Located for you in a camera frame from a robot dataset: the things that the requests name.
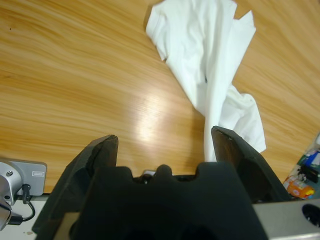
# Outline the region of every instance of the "white t-shirt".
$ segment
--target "white t-shirt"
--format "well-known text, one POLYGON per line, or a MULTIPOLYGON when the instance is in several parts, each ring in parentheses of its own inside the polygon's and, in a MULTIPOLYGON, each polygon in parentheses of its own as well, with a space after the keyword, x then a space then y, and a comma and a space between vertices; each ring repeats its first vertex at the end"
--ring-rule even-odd
POLYGON ((256 31, 252 12, 234 19, 236 8, 231 0, 164 0, 153 6, 146 27, 161 59, 205 116, 206 162, 216 160, 213 126, 234 130, 258 152, 266 149, 254 98, 232 85, 256 31))

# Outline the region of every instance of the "cable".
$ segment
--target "cable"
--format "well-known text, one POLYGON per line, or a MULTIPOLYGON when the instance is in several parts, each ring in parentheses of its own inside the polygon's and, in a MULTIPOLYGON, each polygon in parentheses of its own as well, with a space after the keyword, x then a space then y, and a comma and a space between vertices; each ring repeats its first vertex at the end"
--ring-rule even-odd
POLYGON ((29 202, 28 205, 29 205, 29 207, 30 207, 31 210, 32 210, 32 214, 31 214, 30 216, 28 216, 28 217, 23 217, 23 218, 22 218, 22 222, 29 221, 29 220, 31 220, 31 219, 36 215, 36 210, 35 210, 34 205, 33 205, 31 202, 29 202))
POLYGON ((36 215, 36 210, 31 202, 29 202, 28 205, 32 210, 32 214, 28 217, 12 216, 8 222, 8 225, 20 225, 22 222, 31 220, 36 215))

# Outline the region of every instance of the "wooden table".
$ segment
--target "wooden table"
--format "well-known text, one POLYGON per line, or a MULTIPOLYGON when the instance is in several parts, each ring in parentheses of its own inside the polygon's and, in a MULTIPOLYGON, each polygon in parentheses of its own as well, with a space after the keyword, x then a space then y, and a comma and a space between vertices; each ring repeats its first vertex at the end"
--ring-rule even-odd
MULTIPOLYGON (((52 191, 93 139, 119 137, 118 165, 194 173, 204 117, 145 34, 152 0, 0 0, 0 156, 48 165, 52 191)), ((284 180, 320 130, 320 4, 241 0, 257 28, 234 84, 257 101, 284 180)))

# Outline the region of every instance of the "hole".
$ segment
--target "hole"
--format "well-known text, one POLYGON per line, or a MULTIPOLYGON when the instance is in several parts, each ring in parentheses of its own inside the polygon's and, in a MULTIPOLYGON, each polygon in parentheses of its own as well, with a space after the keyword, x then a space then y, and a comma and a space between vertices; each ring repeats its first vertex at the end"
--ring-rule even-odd
POLYGON ((302 213, 304 217, 313 225, 319 228, 320 226, 320 208, 312 205, 306 204, 302 207, 302 213))

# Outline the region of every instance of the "black cable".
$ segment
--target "black cable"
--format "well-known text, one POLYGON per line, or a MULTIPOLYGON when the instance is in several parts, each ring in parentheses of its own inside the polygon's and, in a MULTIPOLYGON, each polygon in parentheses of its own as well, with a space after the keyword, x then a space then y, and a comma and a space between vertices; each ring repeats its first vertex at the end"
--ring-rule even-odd
POLYGON ((31 214, 30 216, 28 216, 28 217, 23 217, 23 218, 22 218, 22 222, 29 221, 29 220, 31 220, 31 219, 36 215, 36 210, 35 210, 34 205, 33 205, 31 202, 29 202, 28 205, 29 205, 29 207, 30 207, 31 210, 32 210, 32 214, 31 214))

